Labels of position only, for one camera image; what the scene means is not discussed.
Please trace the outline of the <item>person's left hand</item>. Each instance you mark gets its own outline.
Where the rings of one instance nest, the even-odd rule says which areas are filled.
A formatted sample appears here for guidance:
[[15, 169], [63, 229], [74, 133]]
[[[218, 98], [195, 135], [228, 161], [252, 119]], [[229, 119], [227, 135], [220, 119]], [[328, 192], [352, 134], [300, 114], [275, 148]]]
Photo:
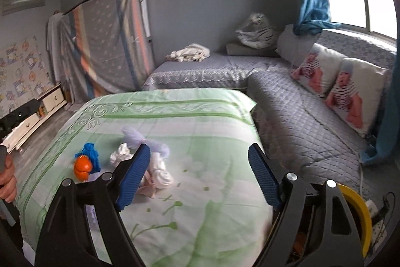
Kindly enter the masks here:
[[15, 177], [15, 165], [13, 162], [13, 158], [10, 154], [7, 154], [4, 165], [5, 167], [4, 170], [1, 172], [1, 177], [0, 177], [0, 182], [1, 182], [0, 197], [2, 200], [11, 203], [16, 198], [17, 180]]

